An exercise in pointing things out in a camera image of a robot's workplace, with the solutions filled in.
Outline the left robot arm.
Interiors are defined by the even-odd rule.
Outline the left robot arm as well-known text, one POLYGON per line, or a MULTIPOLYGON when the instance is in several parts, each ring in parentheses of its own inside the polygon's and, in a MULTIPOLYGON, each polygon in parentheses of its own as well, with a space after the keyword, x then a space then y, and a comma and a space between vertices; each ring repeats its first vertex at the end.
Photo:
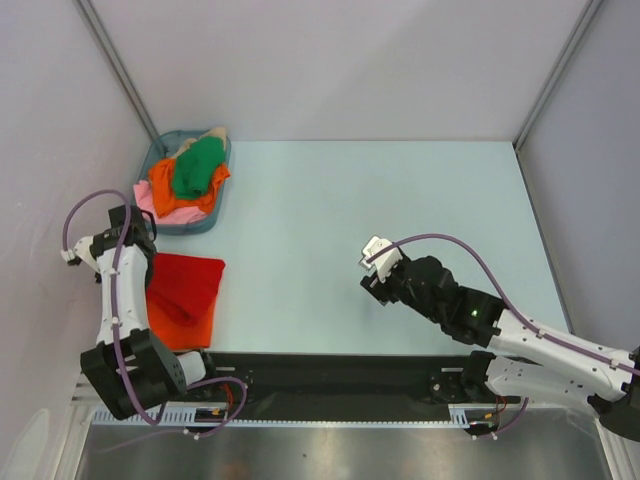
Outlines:
POLYGON ((109 210, 110 227, 77 241, 77 262, 94 270, 102 310, 96 345, 80 356, 81 371, 109 412, 125 420, 187 393, 207 400, 221 376, 198 351, 173 353, 149 325, 146 290, 153 276, 155 231, 135 206, 109 210))

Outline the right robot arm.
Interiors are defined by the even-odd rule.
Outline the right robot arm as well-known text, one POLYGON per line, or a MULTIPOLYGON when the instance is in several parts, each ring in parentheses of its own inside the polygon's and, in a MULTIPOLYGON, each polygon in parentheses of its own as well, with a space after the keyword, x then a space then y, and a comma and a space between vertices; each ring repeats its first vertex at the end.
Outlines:
POLYGON ((505 300, 459 285, 432 256, 398 250, 360 262, 362 287, 377 301, 402 303, 453 340, 476 346, 461 376, 473 401, 491 394, 564 405, 612 433, 639 438, 639 358, 518 317, 505 300))

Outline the red t shirt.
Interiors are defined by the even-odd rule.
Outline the red t shirt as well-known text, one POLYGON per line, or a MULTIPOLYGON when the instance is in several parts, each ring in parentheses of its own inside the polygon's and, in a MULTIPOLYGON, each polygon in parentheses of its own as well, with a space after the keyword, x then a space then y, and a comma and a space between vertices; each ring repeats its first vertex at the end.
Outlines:
POLYGON ((146 299, 173 323, 195 326, 214 303, 225 267, 221 259, 160 253, 146 299))

